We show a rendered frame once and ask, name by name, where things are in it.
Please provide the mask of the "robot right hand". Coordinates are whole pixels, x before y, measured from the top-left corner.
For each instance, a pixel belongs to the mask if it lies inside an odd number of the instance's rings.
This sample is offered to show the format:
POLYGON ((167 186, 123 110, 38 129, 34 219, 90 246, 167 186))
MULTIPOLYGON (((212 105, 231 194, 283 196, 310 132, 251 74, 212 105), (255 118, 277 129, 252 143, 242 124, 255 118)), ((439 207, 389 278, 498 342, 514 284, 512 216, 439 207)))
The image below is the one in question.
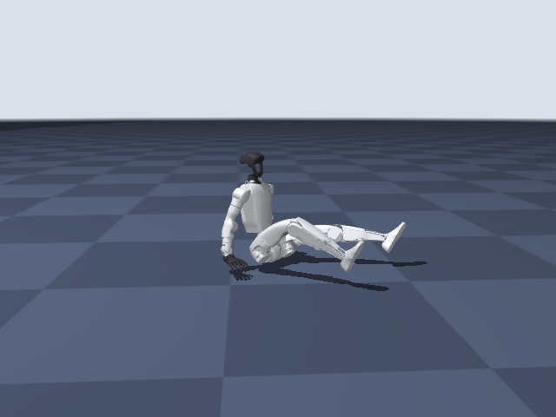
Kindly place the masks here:
POLYGON ((241 274, 242 274, 242 267, 243 267, 243 269, 244 269, 244 272, 246 273, 246 268, 245 268, 245 266, 248 266, 248 264, 247 264, 244 260, 239 259, 239 258, 235 258, 235 256, 232 255, 232 254, 227 255, 227 256, 223 256, 222 258, 223 258, 223 260, 231 267, 232 274, 234 274, 234 268, 233 268, 233 266, 235 267, 235 270, 236 270, 236 273, 237 273, 237 274, 239 274, 239 272, 238 272, 238 267, 239 267, 239 269, 241 270, 241 274), (241 266, 241 265, 242 265, 242 266, 241 266), (238 267, 237 267, 237 266, 238 266, 238 267))

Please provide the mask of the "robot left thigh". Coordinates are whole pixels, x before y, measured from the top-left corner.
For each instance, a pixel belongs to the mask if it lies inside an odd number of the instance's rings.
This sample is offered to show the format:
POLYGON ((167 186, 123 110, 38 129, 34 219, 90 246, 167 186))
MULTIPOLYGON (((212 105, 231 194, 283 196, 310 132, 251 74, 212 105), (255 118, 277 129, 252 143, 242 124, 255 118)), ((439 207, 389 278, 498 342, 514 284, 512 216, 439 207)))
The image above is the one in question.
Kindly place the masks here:
MULTIPOLYGON (((314 226, 317 227, 324 234, 326 234, 329 237, 330 241, 332 240, 333 242, 337 243, 340 242, 343 238, 342 230, 336 226, 332 226, 332 225, 314 225, 314 226)), ((295 252, 294 245, 292 242, 294 242, 295 245, 298 245, 298 247, 300 247, 301 245, 302 246, 306 245, 300 242, 297 238, 289 234, 283 236, 279 240, 283 252, 282 258, 286 258, 295 252)))

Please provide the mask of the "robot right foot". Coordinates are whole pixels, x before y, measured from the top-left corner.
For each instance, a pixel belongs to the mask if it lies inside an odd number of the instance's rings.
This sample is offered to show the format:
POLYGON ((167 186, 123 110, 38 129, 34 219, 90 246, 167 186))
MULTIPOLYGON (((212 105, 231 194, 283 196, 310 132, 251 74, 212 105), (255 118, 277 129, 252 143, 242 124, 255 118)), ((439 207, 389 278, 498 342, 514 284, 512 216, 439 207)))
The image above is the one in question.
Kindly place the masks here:
POLYGON ((354 261, 363 248, 364 242, 359 241, 353 248, 345 252, 345 257, 342 258, 341 267, 347 273, 354 265, 354 261))

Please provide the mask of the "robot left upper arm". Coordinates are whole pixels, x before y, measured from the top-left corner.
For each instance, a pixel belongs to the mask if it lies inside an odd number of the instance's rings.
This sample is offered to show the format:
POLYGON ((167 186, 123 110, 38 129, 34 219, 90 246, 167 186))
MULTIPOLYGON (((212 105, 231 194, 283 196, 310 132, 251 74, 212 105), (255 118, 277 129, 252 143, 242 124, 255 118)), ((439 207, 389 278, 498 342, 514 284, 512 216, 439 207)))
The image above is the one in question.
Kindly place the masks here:
MULTIPOLYGON (((268 184, 268 185, 269 185, 269 187, 270 187, 270 190, 271 190, 271 195, 273 195, 273 193, 274 193, 274 190, 275 190, 275 189, 274 189, 274 186, 273 186, 273 185, 271 185, 271 184, 268 184)), ((273 215, 272 215, 272 221, 273 221, 273 220, 274 220, 274 217, 273 217, 273 215)))

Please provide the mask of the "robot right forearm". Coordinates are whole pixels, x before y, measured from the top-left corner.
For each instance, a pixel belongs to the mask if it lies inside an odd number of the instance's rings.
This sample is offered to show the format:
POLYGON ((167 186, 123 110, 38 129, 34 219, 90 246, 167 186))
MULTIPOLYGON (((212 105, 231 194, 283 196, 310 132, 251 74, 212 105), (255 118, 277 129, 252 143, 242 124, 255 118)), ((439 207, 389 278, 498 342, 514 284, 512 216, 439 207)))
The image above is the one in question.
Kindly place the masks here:
MULTIPOLYGON (((233 245, 233 233, 230 233, 233 223, 230 220, 226 220, 222 227, 222 256, 227 256, 232 254, 233 245)), ((226 262, 225 262, 226 263, 226 262)))

